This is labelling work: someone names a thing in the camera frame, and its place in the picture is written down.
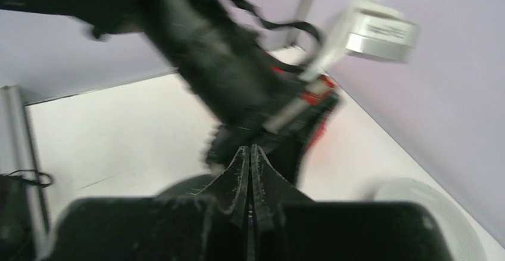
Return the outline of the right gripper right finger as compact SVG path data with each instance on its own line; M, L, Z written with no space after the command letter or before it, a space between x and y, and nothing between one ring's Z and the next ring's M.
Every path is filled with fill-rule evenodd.
M251 147L257 260L451 260L434 217L413 202L316 202Z

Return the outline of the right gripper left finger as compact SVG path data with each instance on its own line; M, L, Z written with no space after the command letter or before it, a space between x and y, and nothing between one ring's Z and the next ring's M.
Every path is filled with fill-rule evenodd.
M245 260L250 149L194 195L92 197L63 211L39 260Z

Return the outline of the white perforated spool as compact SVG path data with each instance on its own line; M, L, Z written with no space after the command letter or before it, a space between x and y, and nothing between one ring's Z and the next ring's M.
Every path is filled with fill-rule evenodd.
M434 217L454 260L485 261L487 254L477 232L463 212L434 187L412 178L379 183L364 196L367 201L409 201Z

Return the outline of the dark grey spool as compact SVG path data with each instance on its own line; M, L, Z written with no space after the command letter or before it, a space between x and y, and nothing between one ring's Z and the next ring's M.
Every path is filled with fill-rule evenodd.
M169 199L180 195L195 195L215 180L210 174L191 176L167 187L155 195L157 199Z

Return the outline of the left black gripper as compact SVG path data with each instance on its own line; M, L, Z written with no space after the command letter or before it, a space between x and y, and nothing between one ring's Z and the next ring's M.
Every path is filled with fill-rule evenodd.
M265 107L248 111L240 122L221 125L205 162L210 167L226 167L240 146L257 144L274 169L296 184L304 156L324 133L326 122L339 103L337 88L325 74L311 82L289 86Z

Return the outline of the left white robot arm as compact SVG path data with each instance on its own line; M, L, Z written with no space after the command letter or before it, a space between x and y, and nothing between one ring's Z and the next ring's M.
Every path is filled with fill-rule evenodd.
M230 1L258 14L246 0ZM308 102L300 74L315 56L296 65L275 59L219 0L1 0L1 8L75 17L95 39L142 32L221 121L209 166L227 166L239 147L258 144L296 183L311 134L338 101L324 91L322 102Z

